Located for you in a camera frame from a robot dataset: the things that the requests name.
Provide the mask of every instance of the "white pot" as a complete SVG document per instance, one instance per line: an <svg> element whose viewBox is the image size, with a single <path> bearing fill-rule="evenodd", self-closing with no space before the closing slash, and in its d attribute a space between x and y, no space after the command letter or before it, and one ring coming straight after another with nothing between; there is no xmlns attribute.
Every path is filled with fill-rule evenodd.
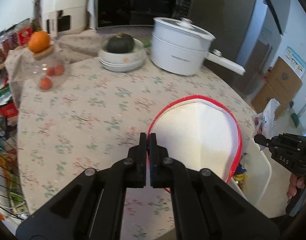
<svg viewBox="0 0 306 240"><path fill-rule="evenodd" d="M179 75L194 75L207 58L221 66L224 66L240 75L245 70L242 66L217 55L208 52L215 37L197 26L191 24L188 19L182 21L156 17L153 31L151 60L152 62L169 72Z"/></svg>
<svg viewBox="0 0 306 240"><path fill-rule="evenodd" d="M156 36L152 38L152 62L175 74L190 76L197 73L203 64L205 53L202 50L196 51L175 46Z"/></svg>

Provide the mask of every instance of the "white plastic bag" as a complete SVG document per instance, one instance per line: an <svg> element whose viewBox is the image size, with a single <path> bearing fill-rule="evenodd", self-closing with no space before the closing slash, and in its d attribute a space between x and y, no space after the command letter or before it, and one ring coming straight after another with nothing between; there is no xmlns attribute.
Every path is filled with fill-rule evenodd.
<svg viewBox="0 0 306 240"><path fill-rule="evenodd" d="M272 139L272 137L278 135L275 111L279 106L280 103L275 98L273 98L268 102L262 113L252 115L256 133L264 135L267 139ZM265 148L262 145L259 147L261 151Z"/></svg>

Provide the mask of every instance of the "orange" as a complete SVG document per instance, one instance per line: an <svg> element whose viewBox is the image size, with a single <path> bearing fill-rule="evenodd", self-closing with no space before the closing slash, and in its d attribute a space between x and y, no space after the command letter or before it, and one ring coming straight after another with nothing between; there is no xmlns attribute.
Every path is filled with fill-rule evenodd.
<svg viewBox="0 0 306 240"><path fill-rule="evenodd" d="M55 74L55 68L54 67L50 67L50 68L48 68L46 71L45 71L45 73L46 73L46 75L48 75L48 76L54 76L54 74Z"/></svg>
<svg viewBox="0 0 306 240"><path fill-rule="evenodd" d="M55 70L54 70L55 75L59 76L59 75L61 75L63 72L64 72L64 67L63 67L63 65L57 65L57 66L55 67Z"/></svg>
<svg viewBox="0 0 306 240"><path fill-rule="evenodd" d="M45 31L34 32L29 40L29 50L39 53L48 48L51 38Z"/></svg>
<svg viewBox="0 0 306 240"><path fill-rule="evenodd" d="M47 77L42 78L40 81L40 87L43 90L49 90L52 87L52 81Z"/></svg>

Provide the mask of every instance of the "jar lid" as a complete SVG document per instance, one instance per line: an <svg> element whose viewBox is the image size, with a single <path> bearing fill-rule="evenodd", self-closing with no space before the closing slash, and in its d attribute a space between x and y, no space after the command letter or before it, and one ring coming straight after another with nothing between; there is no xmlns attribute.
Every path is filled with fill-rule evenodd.
<svg viewBox="0 0 306 240"><path fill-rule="evenodd" d="M39 53L34 53L33 58L39 59L39 58L45 57L46 55L51 54L53 51L54 51L54 46L50 45L50 46L48 46L47 49L42 50Z"/></svg>
<svg viewBox="0 0 306 240"><path fill-rule="evenodd" d="M171 18L156 17L154 18L154 21L166 25L168 27L175 28L181 32L186 32L188 34L194 34L200 36L207 40L212 41L215 39L215 37L211 33L200 27L193 25L192 21L186 18L182 18L182 20L179 21Z"/></svg>

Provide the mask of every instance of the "round table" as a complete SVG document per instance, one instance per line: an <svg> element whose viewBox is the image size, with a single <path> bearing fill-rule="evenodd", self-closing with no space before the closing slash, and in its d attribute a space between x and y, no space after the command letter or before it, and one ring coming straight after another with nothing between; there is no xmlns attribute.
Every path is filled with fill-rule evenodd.
<svg viewBox="0 0 306 240"><path fill-rule="evenodd" d="M18 162L30 212L85 168L102 170L125 158L161 109L193 94L216 99L230 109L245 148L254 134L254 111L205 67L195 76L183 77L160 70L147 59L138 70L114 73L92 58L72 64L71 76L55 91L40 92L26 80ZM173 227L169 193L149 186L127 189L121 239L155 239Z"/></svg>

